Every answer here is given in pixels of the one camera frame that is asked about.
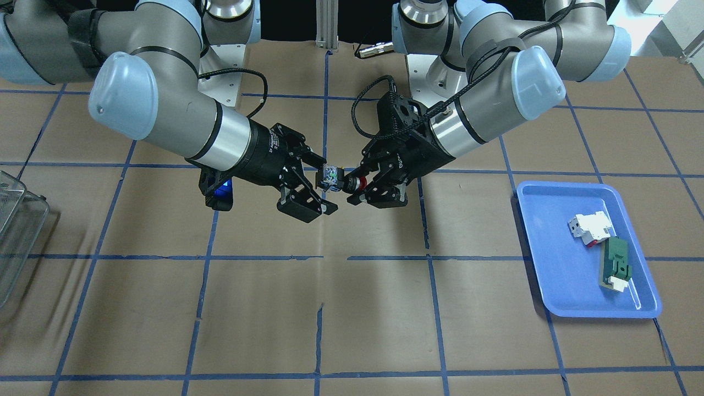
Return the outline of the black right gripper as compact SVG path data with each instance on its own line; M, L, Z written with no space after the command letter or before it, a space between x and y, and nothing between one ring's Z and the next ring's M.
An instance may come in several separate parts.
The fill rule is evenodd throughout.
M306 144L302 133L281 123L272 128L250 120L247 149L234 166L234 177L279 190L277 210L310 223L322 214L331 215L338 205L324 200L307 180L306 166L319 173L327 160Z

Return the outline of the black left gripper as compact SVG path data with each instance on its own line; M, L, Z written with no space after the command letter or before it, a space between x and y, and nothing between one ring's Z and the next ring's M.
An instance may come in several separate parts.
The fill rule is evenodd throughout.
M355 190L346 198L350 205L367 203L376 208L396 208L408 205L405 183L427 175L455 160L440 144L429 120L406 133L402 128L420 120L429 111L422 103L388 92L377 102L379 132L362 150L362 160L345 179L352 179ZM381 177L384 185L373 180L371 174L391 170L392 175Z

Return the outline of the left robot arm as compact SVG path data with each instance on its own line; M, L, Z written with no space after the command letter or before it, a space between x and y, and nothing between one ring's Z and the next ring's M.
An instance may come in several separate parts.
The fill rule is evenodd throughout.
M543 7L543 21L528 21L484 1L393 5L394 50L434 56L425 81L437 102L389 87L377 103L379 131L365 133L360 165L345 178L348 203L405 206L413 180L543 115L564 100L566 81L606 82L623 72L632 39L608 23L604 1Z

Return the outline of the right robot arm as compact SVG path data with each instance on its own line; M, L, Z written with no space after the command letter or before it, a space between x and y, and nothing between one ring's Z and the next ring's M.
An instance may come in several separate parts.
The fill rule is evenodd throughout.
M337 205L322 199L303 165L324 168L306 138L267 128L198 88L210 45L261 38L259 1L138 1L107 11L95 1L12 1L2 11L2 78L19 85L91 81L96 122L144 140L200 169L216 211L232 208L232 179L280 192L277 209L309 223Z

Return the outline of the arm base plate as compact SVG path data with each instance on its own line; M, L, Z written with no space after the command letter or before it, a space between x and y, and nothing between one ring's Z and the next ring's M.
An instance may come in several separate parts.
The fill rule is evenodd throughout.
M246 45L213 45L200 60L199 73L216 71L227 68L244 67ZM198 82L198 91L224 106L234 108L240 94L242 74L227 73L201 79Z
M428 108L455 99L468 84L467 61L459 52L410 53L406 57L413 100Z

